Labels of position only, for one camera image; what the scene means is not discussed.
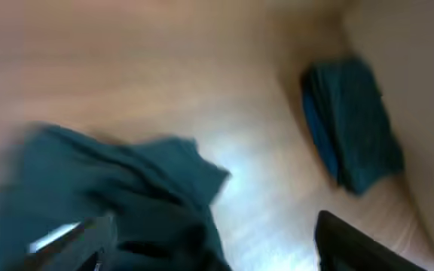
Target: dark green fabric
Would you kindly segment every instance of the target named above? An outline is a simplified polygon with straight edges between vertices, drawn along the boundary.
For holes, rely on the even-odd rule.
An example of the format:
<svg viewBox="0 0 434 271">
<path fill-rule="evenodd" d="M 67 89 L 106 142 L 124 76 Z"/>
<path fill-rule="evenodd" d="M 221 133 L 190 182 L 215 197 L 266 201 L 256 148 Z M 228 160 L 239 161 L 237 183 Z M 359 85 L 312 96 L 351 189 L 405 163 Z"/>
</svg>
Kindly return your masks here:
<svg viewBox="0 0 434 271">
<path fill-rule="evenodd" d="M 160 259 L 120 251 L 115 269 L 192 270 L 209 258 L 227 266 L 209 210 L 227 176 L 200 157 L 193 140 L 107 145 L 42 126 L 17 151 L 1 192 L 0 269 L 18 264 L 28 244 L 50 230 L 106 212 L 115 214 L 120 243 L 170 253 Z"/>
<path fill-rule="evenodd" d="M 358 57 L 318 62 L 304 74 L 340 164 L 338 183 L 362 194 L 404 169 L 371 69 Z"/>
</svg>

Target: floor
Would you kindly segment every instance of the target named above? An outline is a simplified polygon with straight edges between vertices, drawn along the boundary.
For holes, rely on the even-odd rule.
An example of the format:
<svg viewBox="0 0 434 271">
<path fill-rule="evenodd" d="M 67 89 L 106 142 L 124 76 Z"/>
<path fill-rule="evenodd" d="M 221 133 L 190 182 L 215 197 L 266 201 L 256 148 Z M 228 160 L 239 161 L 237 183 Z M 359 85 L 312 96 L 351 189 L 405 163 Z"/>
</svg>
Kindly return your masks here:
<svg viewBox="0 0 434 271">
<path fill-rule="evenodd" d="M 127 142 L 192 136 L 232 172 L 212 210 L 234 270 L 317 270 L 321 209 L 434 270 L 398 182 L 358 199 L 316 158 L 296 80 L 347 51 L 345 1 L 289 2 L 0 0 L 0 180 L 34 121 Z"/>
</svg>

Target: black object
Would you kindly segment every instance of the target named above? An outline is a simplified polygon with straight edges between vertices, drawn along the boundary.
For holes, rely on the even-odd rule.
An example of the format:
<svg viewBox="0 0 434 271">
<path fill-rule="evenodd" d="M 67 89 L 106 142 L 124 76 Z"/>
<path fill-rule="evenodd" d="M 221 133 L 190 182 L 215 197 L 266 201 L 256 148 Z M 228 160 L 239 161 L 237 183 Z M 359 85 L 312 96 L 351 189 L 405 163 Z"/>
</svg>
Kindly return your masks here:
<svg viewBox="0 0 434 271">
<path fill-rule="evenodd" d="M 94 218 L 29 254 L 11 271 L 109 271 L 116 243 L 113 217 Z"/>
<path fill-rule="evenodd" d="M 319 213 L 314 239 L 321 271 L 424 271 L 328 211 Z"/>
</svg>

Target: blue fabric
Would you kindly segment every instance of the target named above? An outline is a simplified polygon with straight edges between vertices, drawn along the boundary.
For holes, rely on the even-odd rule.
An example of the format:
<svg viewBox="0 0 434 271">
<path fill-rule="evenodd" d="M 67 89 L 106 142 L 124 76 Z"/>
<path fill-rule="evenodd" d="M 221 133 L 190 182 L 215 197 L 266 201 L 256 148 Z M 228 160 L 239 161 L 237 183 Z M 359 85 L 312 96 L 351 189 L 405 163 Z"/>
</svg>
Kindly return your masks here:
<svg viewBox="0 0 434 271">
<path fill-rule="evenodd" d="M 314 144 L 316 145 L 317 152 L 324 162 L 329 174 L 338 180 L 339 164 L 338 158 L 331 140 L 329 139 L 328 132 L 322 124 L 319 114 L 314 104 L 314 98 L 310 91 L 305 87 L 302 93 L 302 102 L 304 108 L 304 115 L 306 117 L 307 125 L 310 133 L 313 136 Z"/>
<path fill-rule="evenodd" d="M 122 251 L 119 269 L 192 270 L 208 254 L 225 262 L 209 204 L 228 172 L 200 157 L 194 140 L 107 145 L 50 125 L 15 158 L 0 196 L 0 270 L 20 263 L 28 244 L 49 231 L 107 212 L 115 214 L 119 242 L 159 244 L 175 255 Z M 182 255 L 191 260 L 178 262 Z"/>
</svg>

